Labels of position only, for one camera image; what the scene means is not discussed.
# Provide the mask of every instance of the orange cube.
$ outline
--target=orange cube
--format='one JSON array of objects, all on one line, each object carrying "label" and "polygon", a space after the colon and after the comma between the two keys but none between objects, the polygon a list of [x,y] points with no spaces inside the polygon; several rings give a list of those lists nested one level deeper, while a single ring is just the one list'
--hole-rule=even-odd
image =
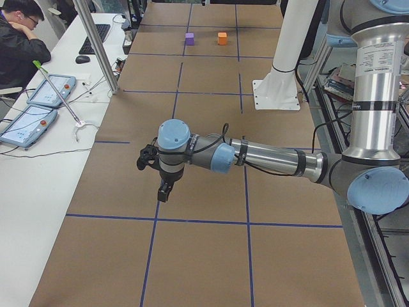
[{"label": "orange cube", "polygon": [[227,45],[228,44],[228,34],[226,32],[219,32],[217,34],[217,43],[219,45]]}]

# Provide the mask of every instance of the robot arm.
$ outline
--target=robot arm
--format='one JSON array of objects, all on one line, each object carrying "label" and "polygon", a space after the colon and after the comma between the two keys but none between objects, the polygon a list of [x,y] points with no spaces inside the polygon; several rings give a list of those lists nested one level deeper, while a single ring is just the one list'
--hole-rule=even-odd
[{"label": "robot arm", "polygon": [[338,25],[328,25],[328,30],[341,34],[339,42],[342,35],[351,35],[358,46],[350,147],[341,155],[305,153],[226,139],[226,131],[219,137],[201,137],[191,134],[182,121],[169,120],[159,128],[158,147],[148,145],[137,162],[139,169],[159,170],[160,201],[167,201],[185,163],[227,173],[234,162],[307,177],[370,214],[392,212],[408,199],[409,180],[398,168],[393,135],[401,57],[409,34],[409,2],[332,0],[331,6],[330,20]]}]

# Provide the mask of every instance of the man's hand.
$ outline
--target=man's hand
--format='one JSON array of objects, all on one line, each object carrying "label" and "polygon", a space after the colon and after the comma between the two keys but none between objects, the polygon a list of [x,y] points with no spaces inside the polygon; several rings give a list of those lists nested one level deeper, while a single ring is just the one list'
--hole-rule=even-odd
[{"label": "man's hand", "polygon": [[10,21],[9,24],[17,31],[23,32],[29,40],[37,38],[37,36],[25,25]]}]

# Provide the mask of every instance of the black hair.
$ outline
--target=black hair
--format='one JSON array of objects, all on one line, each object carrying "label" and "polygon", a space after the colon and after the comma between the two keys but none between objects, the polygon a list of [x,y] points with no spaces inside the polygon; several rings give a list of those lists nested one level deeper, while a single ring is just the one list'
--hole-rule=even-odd
[{"label": "black hair", "polygon": [[25,16],[36,16],[44,20],[44,14],[34,0],[4,0],[2,10],[6,13],[21,11]]}]

